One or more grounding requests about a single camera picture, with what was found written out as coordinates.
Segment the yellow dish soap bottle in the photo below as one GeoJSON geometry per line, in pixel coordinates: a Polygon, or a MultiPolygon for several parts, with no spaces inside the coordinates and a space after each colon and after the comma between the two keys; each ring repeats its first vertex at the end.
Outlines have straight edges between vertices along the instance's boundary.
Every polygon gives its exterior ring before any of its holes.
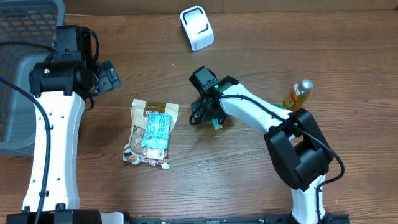
{"type": "Polygon", "coordinates": [[[312,88],[313,83],[308,79],[296,83],[283,99],[282,106],[287,110],[297,111],[307,101],[312,88]]]}

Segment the brown snack bag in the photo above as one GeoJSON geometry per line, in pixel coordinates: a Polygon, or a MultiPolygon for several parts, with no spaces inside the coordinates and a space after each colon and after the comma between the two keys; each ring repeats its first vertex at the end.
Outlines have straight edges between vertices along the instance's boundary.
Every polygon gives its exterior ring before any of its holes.
{"type": "Polygon", "coordinates": [[[141,143],[147,128],[149,113],[169,114],[172,117],[171,129],[176,125],[180,106],[175,103],[161,103],[135,99],[131,107],[131,133],[128,143],[124,147],[123,160],[137,166],[141,163],[161,169],[170,168],[167,149],[153,149],[142,147],[141,143]]]}

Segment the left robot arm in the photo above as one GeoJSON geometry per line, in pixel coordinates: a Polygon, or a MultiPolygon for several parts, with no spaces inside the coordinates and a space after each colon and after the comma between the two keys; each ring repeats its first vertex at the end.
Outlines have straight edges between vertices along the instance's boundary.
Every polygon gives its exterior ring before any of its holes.
{"type": "Polygon", "coordinates": [[[92,50],[95,32],[57,26],[55,50],[29,73],[30,91],[11,85],[35,106],[32,173],[21,213],[7,223],[129,223],[128,212],[81,209],[76,181],[78,133],[85,103],[121,87],[107,60],[92,50]]]}

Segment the green lidded jar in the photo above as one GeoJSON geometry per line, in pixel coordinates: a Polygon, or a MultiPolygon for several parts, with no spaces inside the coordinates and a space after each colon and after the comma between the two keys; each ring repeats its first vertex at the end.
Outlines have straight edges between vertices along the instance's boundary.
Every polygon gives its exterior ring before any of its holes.
{"type": "Polygon", "coordinates": [[[285,109],[282,105],[279,105],[279,104],[275,104],[274,106],[278,107],[278,108],[281,108],[281,109],[285,109]]]}

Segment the teal wafer packet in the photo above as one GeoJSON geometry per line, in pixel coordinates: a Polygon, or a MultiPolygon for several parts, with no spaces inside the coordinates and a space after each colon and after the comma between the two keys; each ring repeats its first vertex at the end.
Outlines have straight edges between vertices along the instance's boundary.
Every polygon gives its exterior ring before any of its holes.
{"type": "Polygon", "coordinates": [[[142,147],[167,149],[172,117],[169,114],[149,113],[142,147]]]}

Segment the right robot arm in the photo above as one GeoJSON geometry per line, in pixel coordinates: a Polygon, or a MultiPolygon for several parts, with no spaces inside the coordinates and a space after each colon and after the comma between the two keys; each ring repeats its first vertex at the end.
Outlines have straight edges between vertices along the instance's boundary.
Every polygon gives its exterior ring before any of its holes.
{"type": "Polygon", "coordinates": [[[292,191],[290,223],[328,223],[322,182],[333,160],[312,114],[292,112],[253,95],[237,79],[222,79],[202,66],[189,78],[200,94],[192,103],[191,125],[211,121],[220,128],[227,117],[240,119],[263,135],[278,176],[292,191]]]}

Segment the teal tissue pack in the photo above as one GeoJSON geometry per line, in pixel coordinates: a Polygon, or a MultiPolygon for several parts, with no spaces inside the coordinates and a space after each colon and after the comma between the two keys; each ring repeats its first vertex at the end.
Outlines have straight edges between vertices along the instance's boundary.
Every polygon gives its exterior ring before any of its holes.
{"type": "Polygon", "coordinates": [[[219,118],[212,119],[211,122],[213,124],[214,130],[219,130],[223,127],[223,122],[219,118]]]}

